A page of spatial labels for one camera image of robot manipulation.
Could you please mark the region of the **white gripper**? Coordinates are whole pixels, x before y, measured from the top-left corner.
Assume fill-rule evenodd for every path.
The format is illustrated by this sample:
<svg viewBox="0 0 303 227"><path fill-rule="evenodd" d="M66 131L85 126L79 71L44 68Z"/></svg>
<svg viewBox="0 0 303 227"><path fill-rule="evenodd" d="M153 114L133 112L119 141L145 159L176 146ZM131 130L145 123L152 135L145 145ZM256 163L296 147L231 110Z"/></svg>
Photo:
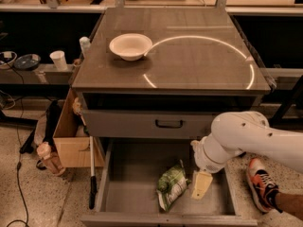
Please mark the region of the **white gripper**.
<svg viewBox="0 0 303 227"><path fill-rule="evenodd" d="M212 135L200 141L193 140L190 145L194 151L195 164L202 170L193 173L191 197L201 200L213 181L211 174L225 168L227 161L236 156L236 151L223 147Z"/></svg>

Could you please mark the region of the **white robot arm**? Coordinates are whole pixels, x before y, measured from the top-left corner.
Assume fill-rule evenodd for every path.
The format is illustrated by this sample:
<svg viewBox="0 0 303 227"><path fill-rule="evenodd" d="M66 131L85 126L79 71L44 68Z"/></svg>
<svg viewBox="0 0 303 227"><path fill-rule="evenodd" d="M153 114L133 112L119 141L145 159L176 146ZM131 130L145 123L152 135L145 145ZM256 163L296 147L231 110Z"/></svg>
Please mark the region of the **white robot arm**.
<svg viewBox="0 0 303 227"><path fill-rule="evenodd" d="M217 173L243 152L273 159L297 172L303 172L303 134L271 128L259 112L229 112L217 115L211 133L191 143L196 166Z"/></svg>

